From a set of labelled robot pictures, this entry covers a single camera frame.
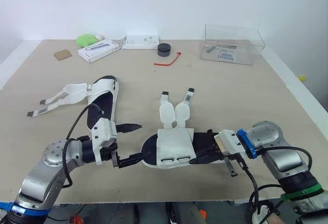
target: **beige tabletop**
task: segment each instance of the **beige tabletop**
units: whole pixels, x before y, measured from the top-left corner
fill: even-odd
[[[175,105],[192,87],[195,94],[187,127],[195,128],[196,132],[236,131],[248,129],[258,121],[273,121],[281,126],[292,146],[305,148],[312,154],[312,173],[328,188],[328,143],[264,58],[258,56],[252,66],[211,62],[199,59],[199,41],[167,42],[172,46],[167,58],[157,56],[156,50],[119,50],[89,64],[78,56],[73,40],[43,41],[0,91],[0,200],[12,201],[16,197],[44,148],[66,137],[86,101],[34,118],[27,118],[27,112],[40,109],[40,100],[53,96],[68,83],[91,84],[104,75],[114,75],[119,81],[116,124],[143,126],[119,135],[118,153],[122,158],[138,152],[142,143],[162,127],[158,113],[161,92],[170,92]],[[63,49],[73,56],[58,61],[53,53]],[[177,51],[182,55],[170,67],[153,65],[170,62]],[[83,117],[73,137],[87,134]],[[260,158],[247,159],[247,163],[259,186],[277,183]],[[63,189],[57,201],[246,199],[253,191],[252,184],[238,165],[234,162],[233,165],[239,174],[234,178],[225,164],[161,170],[142,163],[123,169],[113,168],[111,161],[99,167],[92,163],[71,173],[73,187]],[[268,189],[261,191],[260,196],[280,194],[280,190]]]

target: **transparent container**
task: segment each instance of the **transparent container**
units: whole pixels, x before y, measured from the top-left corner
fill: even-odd
[[[256,29],[206,24],[200,58],[252,65],[252,59],[261,54],[264,47]]]

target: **red string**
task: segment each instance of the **red string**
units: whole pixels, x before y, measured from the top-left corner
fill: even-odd
[[[170,65],[172,65],[178,59],[178,57],[180,57],[181,52],[177,52],[176,54],[177,54],[177,56],[175,57],[175,59],[170,64],[154,64],[154,65],[158,65],[158,66],[170,66]]]

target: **blue ring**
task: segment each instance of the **blue ring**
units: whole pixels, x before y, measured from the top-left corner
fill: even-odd
[[[251,151],[251,155],[253,156],[253,159],[255,159],[257,157],[257,154],[256,154],[256,151],[255,151],[252,143],[250,142],[250,140],[247,137],[247,133],[243,129],[239,129],[237,131],[237,135],[239,135],[244,140],[244,142],[246,143],[247,147]]]
[[[16,205],[14,202],[0,202],[0,209],[5,209],[6,211],[16,211],[24,215],[30,216],[43,216],[48,215],[51,209],[47,210],[31,210],[26,209],[22,206]]]

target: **white box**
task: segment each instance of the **white box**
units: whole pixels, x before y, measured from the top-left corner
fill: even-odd
[[[158,35],[127,35],[121,41],[121,48],[155,50],[158,44]]]
[[[79,49],[78,54],[88,63],[92,63],[104,56],[119,50],[119,45],[110,39],[104,39],[88,47]]]

